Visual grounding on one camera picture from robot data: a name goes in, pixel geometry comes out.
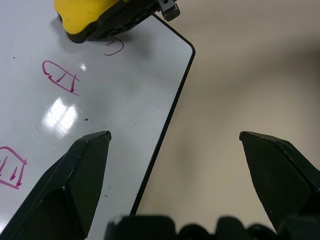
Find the white board surface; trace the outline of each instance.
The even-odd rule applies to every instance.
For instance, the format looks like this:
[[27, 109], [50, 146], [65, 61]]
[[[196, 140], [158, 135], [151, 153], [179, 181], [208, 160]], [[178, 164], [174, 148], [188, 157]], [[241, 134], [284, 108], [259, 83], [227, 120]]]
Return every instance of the white board surface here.
[[193, 50], [153, 16], [73, 43], [52, 0], [1, 1], [0, 21], [0, 233], [75, 140], [109, 130], [88, 236], [102, 240], [111, 218], [130, 213]]

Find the magenta marker drawing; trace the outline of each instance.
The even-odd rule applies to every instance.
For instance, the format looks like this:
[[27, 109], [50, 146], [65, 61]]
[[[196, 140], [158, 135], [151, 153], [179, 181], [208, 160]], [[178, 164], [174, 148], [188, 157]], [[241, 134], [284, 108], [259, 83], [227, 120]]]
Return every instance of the magenta marker drawing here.
[[[64, 71], [64, 74], [63, 74], [60, 78], [58, 78], [57, 80], [54, 80], [54, 79], [52, 78], [52, 75], [46, 71], [46, 63], [52, 64], [52, 65], [58, 67], [59, 69], [61, 69], [62, 71]], [[43, 73], [48, 76], [48, 79], [49, 79], [51, 82], [53, 82], [55, 85], [59, 86], [60, 88], [66, 90], [66, 91], [69, 92], [69, 93], [72, 93], [72, 94], [74, 94], [74, 95], [79, 96], [77, 93], [75, 93], [75, 81], [77, 80], [78, 82], [80, 82], [80, 80], [77, 78], [77, 74], [76, 74], [76, 75], [72, 75], [72, 74], [69, 73], [67, 70], [65, 70], [64, 68], [62, 68], [61, 66], [59, 66], [58, 64], [56, 64], [56, 63], [54, 63], [53, 61], [50, 61], [50, 60], [45, 60], [45, 61], [43, 61], [43, 63], [42, 63], [42, 70], [43, 70]], [[65, 88], [64, 86], [62, 86], [62, 85], [59, 84], [60, 81], [61, 81], [67, 74], [68, 74], [69, 76], [73, 77], [73, 79], [72, 79], [72, 84], [71, 84], [71, 89], [67, 89], [67, 88]]]
[[[106, 54], [106, 53], [105, 53], [104, 55], [106, 55], [106, 56], [116, 55], [117, 53], [120, 53], [120, 52], [124, 49], [124, 47], [125, 47], [125, 44], [124, 44], [123, 41], [121, 41], [119, 38], [117, 38], [117, 37], [115, 37], [115, 36], [113, 36], [113, 38], [116, 39], [116, 40], [118, 40], [118, 41], [121, 43], [121, 48], [120, 48], [120, 50], [118, 50], [118, 51], [116, 51], [116, 52], [114, 52], [114, 53], [111, 53], [111, 54]], [[115, 43], [115, 40], [114, 40], [114, 39], [112, 39], [111, 42], [109, 42], [108, 44], [106, 44], [106, 46], [109, 46], [109, 45], [111, 45], [111, 44], [114, 44], [114, 43]]]
[[21, 181], [24, 174], [25, 165], [27, 165], [27, 160], [23, 160], [22, 157], [20, 157], [12, 148], [8, 146], [0, 147], [0, 153], [3, 151], [6, 151], [7, 154], [5, 155], [7, 156], [0, 165], [0, 184], [6, 185], [13, 189], [19, 189], [19, 186], [22, 184]]

